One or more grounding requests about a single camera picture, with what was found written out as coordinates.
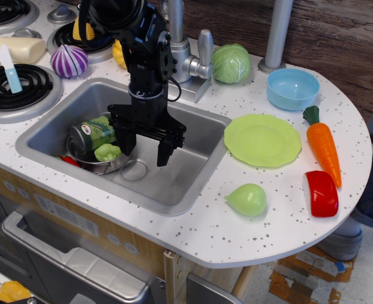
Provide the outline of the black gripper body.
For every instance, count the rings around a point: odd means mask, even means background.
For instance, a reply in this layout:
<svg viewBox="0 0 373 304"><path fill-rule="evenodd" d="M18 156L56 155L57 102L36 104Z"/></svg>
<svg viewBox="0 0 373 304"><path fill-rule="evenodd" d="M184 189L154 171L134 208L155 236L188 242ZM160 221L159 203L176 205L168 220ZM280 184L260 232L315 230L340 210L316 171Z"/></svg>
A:
<svg viewBox="0 0 373 304"><path fill-rule="evenodd" d="M184 144L186 126L172 117L168 112L168 101L159 94L152 98L142 98L131 95L129 104L111 104L110 125L133 127L136 135L160 141L167 135L173 135L177 147Z"/></svg>

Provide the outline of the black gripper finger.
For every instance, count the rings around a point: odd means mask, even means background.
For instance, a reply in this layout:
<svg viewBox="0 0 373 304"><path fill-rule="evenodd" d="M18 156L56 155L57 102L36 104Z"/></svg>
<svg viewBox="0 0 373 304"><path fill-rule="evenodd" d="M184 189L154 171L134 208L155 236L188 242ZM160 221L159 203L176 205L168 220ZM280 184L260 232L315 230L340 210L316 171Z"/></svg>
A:
<svg viewBox="0 0 373 304"><path fill-rule="evenodd" d="M157 166L164 167L167 165L169 158L174 150L177 148L177 141L175 136L167 135L160 140L158 145Z"/></svg>
<svg viewBox="0 0 373 304"><path fill-rule="evenodd" d="M136 132L133 127L114 125L115 136L122 153L129 156L136 146Z"/></svg>

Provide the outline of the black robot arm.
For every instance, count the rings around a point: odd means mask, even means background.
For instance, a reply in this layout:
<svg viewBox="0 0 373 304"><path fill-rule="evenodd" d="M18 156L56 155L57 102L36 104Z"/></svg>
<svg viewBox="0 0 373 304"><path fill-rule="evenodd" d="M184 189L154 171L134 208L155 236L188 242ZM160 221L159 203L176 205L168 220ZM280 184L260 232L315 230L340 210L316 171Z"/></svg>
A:
<svg viewBox="0 0 373 304"><path fill-rule="evenodd" d="M186 126L167 110L168 83L177 71L167 24L147 1L82 1L79 32L83 43L96 48L110 38L122 45L130 74L130 104L111 104L110 125L125 155L138 135L159 142L157 165L167 165L173 151L184 144Z"/></svg>

